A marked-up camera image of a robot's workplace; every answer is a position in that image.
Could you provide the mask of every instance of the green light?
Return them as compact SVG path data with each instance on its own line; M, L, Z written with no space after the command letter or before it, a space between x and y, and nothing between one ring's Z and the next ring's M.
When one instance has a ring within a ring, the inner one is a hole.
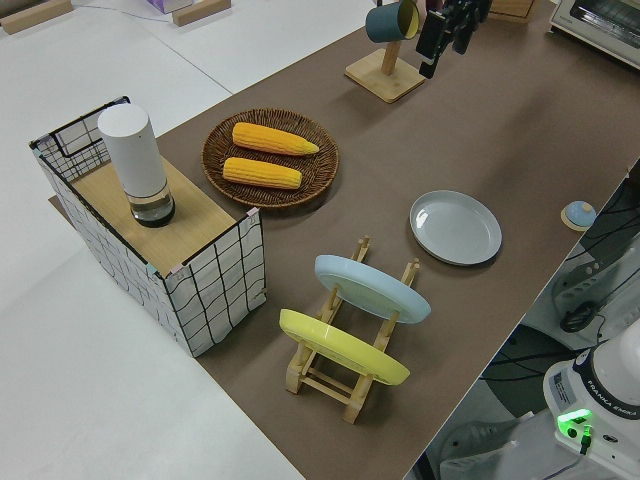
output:
M587 418L591 417L591 410L586 408L581 408L579 410L575 410L573 412L564 413L562 415L558 415L558 429L563 433L563 435L569 437L569 429L575 429L584 422ZM591 426L584 425L584 435L591 435Z
M576 418L584 418L591 416L591 410L586 408L581 408L580 410L576 410L575 412L564 413L562 415L558 415L558 423L571 422Z

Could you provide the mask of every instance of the storage basket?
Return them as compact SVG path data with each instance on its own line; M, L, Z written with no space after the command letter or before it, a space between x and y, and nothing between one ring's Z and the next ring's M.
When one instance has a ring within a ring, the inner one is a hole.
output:
M103 105L30 147L68 219L104 270L195 357L266 301L260 211L252 209L235 223L232 219L231 226L212 234L170 271L158 271L76 188L80 179L110 163L97 120L105 108L124 102L129 99Z

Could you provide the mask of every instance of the glass base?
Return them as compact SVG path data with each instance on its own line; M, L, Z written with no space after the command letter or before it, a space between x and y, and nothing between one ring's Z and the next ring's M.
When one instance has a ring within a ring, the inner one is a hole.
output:
M171 210L169 210L169 212L164 217L149 218L149 216L146 215L143 218L139 215L136 216L136 212L134 212L133 210L131 210L131 213L133 214L133 218L135 218L136 221L143 227L149 227L149 228L164 227L171 221L171 219L173 218L173 215L176 213L176 204L173 201L171 202Z
M141 199L128 195L128 198L133 218L144 227L163 227L176 212L176 204L167 186L152 197Z

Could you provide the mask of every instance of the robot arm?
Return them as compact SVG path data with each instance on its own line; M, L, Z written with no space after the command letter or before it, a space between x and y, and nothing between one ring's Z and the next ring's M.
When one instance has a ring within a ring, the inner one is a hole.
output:
M449 43L464 54L471 35L489 15L492 0L447 0L440 11L429 10L416 45L423 56L420 74L432 78L438 59Z
M560 362L543 383L556 439L626 480L640 478L640 320L611 340Z

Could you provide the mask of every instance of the wooden mug tree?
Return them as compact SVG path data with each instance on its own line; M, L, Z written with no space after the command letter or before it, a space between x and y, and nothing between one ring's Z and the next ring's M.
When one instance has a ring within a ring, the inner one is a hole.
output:
M352 63L345 75L387 103L393 103L424 82L417 68L398 58L402 40L389 42Z

